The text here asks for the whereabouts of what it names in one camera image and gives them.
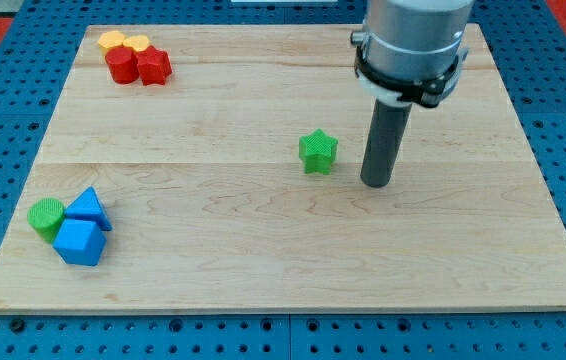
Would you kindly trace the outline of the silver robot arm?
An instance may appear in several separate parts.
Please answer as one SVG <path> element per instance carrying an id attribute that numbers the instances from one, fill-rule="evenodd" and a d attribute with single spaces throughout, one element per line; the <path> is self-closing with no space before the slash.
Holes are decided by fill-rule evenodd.
<path id="1" fill-rule="evenodd" d="M 369 0 L 350 35 L 355 76 L 391 107 L 435 108 L 455 89 L 468 50 L 461 46 L 473 0 Z"/>

